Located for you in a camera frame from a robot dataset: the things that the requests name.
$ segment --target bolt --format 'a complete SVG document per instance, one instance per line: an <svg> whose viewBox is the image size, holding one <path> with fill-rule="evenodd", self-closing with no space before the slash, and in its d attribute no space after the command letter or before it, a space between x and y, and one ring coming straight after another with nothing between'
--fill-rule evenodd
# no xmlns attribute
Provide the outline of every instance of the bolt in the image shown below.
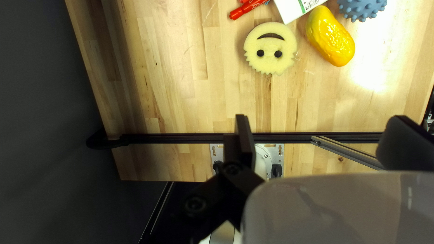
<svg viewBox="0 0 434 244"><path fill-rule="evenodd" d="M237 175L240 172L241 168L236 164L229 164L225 167L224 170L230 175Z"/></svg>
<svg viewBox="0 0 434 244"><path fill-rule="evenodd" d="M207 201L200 197L191 197L185 201L185 210L198 213L205 209Z"/></svg>

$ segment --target metal bracket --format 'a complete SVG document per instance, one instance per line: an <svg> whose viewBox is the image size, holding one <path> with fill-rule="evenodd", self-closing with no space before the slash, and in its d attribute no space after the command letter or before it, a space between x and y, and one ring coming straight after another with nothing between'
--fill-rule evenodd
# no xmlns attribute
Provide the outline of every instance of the metal bracket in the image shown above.
<svg viewBox="0 0 434 244"><path fill-rule="evenodd" d="M211 164L216 162L223 162L223 144L213 143L210 144ZM256 158L265 161L267 178L274 178L273 165L280 165L282 172L284 172L283 159L285 144L255 144Z"/></svg>
<svg viewBox="0 0 434 244"><path fill-rule="evenodd" d="M376 170L385 170L384 166L381 165L381 163L377 160L377 158L370 153L352 148L348 145L345 145L343 143L337 142L335 140L329 139L324 136L320 136L320 137L313 136L311 139L312 139L311 144L321 147L322 149L336 153L342 157L349 158L353 161L356 161L370 168Z"/></svg>

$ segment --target butcher block countertop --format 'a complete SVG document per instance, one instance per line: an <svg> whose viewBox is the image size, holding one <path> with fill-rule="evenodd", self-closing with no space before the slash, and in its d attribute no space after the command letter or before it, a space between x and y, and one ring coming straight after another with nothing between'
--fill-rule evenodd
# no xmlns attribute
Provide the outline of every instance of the butcher block countertop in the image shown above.
<svg viewBox="0 0 434 244"><path fill-rule="evenodd" d="M104 127L123 133L372 132L404 114L421 122L433 86L433 0L389 1L375 19L344 19L355 41L344 67L308 42L308 14L288 24L295 64L261 75L243 44L258 24L282 22L271 1L237 20L237 0L66 0ZM374 152L375 144L353 145ZM129 145L112 150L123 180L205 181L209 145ZM286 144L284 176L372 170L310 144Z"/></svg>

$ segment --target yellow plastic vegetable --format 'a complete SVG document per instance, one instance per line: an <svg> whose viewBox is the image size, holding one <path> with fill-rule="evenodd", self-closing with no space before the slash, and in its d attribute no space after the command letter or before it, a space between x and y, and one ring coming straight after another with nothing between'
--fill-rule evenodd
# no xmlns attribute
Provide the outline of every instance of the yellow plastic vegetable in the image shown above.
<svg viewBox="0 0 434 244"><path fill-rule="evenodd" d="M334 66L344 66L354 56L353 38L326 6L312 10L306 22L306 34L310 43Z"/></svg>

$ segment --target yellow sponge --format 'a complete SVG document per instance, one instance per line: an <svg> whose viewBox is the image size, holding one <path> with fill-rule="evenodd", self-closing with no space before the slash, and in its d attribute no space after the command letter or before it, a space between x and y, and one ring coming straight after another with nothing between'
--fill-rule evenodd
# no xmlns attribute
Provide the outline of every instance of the yellow sponge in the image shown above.
<svg viewBox="0 0 434 244"><path fill-rule="evenodd" d="M284 24L266 22L256 26L244 42L246 61L256 71L280 76L294 64L297 42L294 33Z"/></svg>

